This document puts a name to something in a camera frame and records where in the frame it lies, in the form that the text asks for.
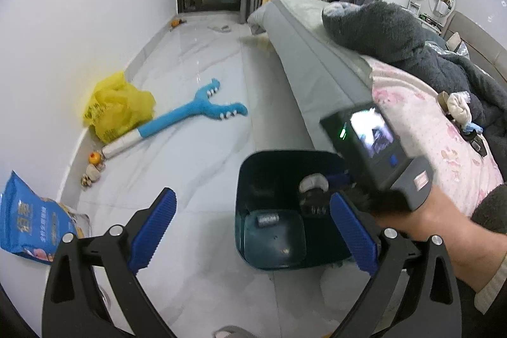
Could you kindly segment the right hand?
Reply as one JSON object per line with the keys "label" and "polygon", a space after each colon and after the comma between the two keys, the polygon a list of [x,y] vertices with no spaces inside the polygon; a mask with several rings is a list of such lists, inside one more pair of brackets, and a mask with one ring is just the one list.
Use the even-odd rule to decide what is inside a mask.
{"label": "right hand", "polygon": [[472,222],[438,186],[413,212],[375,215],[381,227],[392,227],[418,241],[433,235],[443,239],[455,276],[482,290],[501,267],[506,255],[506,236]]}

